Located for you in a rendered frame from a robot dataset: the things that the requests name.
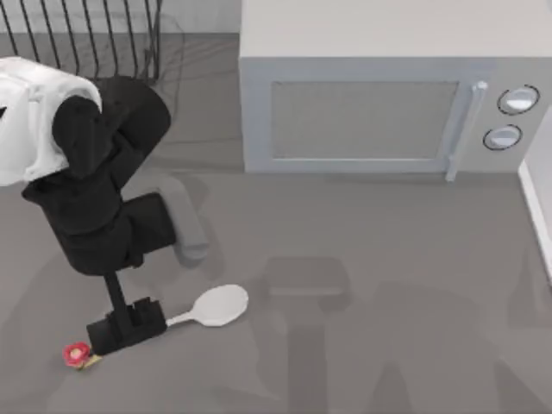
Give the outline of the white spoon with red flower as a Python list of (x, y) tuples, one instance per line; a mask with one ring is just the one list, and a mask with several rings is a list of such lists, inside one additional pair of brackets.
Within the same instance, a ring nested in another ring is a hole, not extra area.
[[(113, 313), (121, 325), (132, 323), (129, 306), (118, 284), (108, 285), (114, 309)], [(236, 284), (219, 285), (202, 293), (191, 308), (174, 317), (166, 317), (167, 329), (182, 323), (196, 322), (204, 327), (221, 327), (235, 321), (248, 308), (249, 296), (245, 288)], [(97, 355), (88, 342), (75, 342), (63, 349), (63, 359), (67, 366), (82, 370), (100, 361), (105, 355)]]

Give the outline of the microwave oven door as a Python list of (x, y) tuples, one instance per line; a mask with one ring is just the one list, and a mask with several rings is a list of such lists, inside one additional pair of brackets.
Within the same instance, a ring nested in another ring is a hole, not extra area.
[(469, 58), (243, 58), (250, 173), (444, 173), (471, 85)]

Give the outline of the pale microwave oven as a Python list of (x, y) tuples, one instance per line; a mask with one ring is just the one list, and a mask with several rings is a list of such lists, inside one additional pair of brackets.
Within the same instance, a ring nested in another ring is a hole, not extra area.
[[(514, 173), (552, 107), (552, 0), (243, 0), (243, 58), (469, 58), (495, 64), (461, 173)], [(539, 102), (508, 116), (500, 95), (535, 86)], [(482, 142), (516, 125), (505, 151)]]

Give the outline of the microwave knob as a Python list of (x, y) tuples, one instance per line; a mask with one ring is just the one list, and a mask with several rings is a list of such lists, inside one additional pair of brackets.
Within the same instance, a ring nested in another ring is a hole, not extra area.
[(501, 113), (508, 116), (521, 115), (531, 110), (540, 100), (539, 90), (532, 85), (523, 85), (504, 91), (497, 102)]
[(491, 151), (505, 151), (515, 147), (523, 138), (523, 131), (516, 125), (488, 130), (483, 139), (483, 145)]

